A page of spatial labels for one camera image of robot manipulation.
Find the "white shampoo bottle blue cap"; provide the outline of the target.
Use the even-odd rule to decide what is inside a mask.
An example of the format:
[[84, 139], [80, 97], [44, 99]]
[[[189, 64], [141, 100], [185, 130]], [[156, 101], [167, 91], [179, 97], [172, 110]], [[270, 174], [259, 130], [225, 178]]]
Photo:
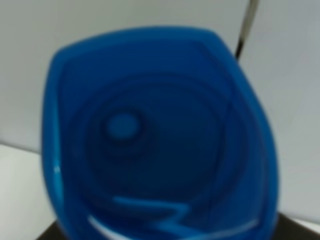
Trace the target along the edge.
[[61, 48], [41, 153], [70, 240], [269, 240], [276, 226], [270, 126], [207, 29], [131, 28]]

